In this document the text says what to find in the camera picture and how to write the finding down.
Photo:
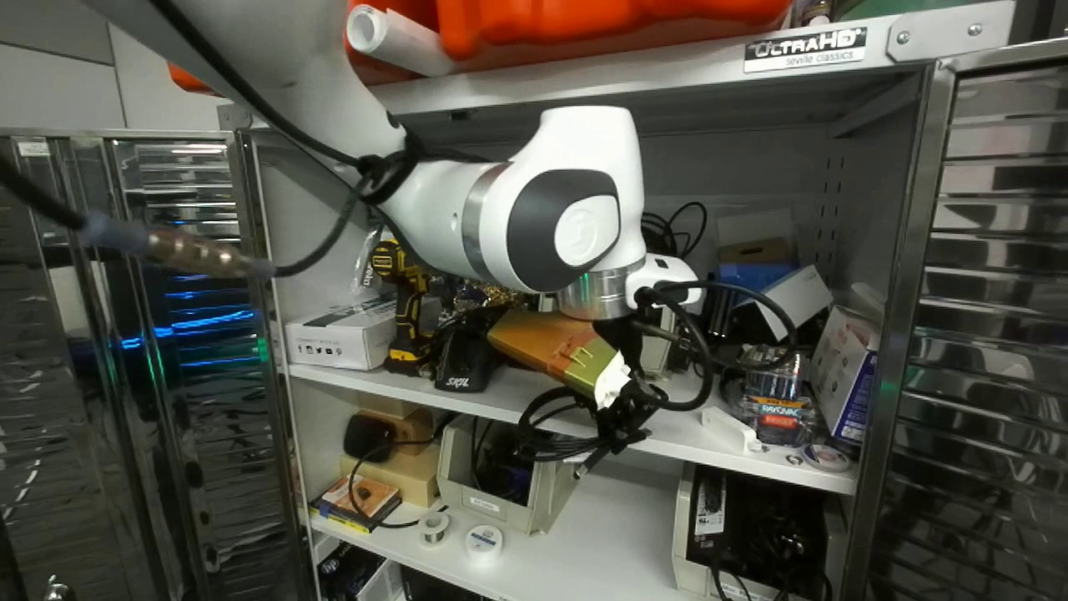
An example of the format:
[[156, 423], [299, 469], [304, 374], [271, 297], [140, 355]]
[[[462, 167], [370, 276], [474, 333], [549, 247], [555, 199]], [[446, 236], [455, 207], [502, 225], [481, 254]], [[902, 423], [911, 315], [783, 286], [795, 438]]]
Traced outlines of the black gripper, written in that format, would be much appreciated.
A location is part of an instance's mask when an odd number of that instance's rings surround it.
[[621, 393], [598, 412], [598, 449], [585, 460], [588, 470], [593, 470], [605, 458], [621, 455], [627, 445], [646, 442], [650, 415], [664, 404], [664, 390], [631, 376]]

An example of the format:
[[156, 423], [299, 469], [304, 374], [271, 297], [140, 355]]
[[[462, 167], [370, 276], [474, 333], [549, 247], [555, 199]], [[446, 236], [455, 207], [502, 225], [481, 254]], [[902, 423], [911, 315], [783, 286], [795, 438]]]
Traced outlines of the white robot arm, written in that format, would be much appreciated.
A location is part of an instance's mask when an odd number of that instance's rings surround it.
[[427, 152], [351, 71], [343, 0], [87, 0], [93, 12], [240, 99], [299, 147], [357, 172], [427, 266], [549, 293], [577, 322], [678, 312], [694, 271], [646, 247], [633, 114], [549, 107], [507, 158]]

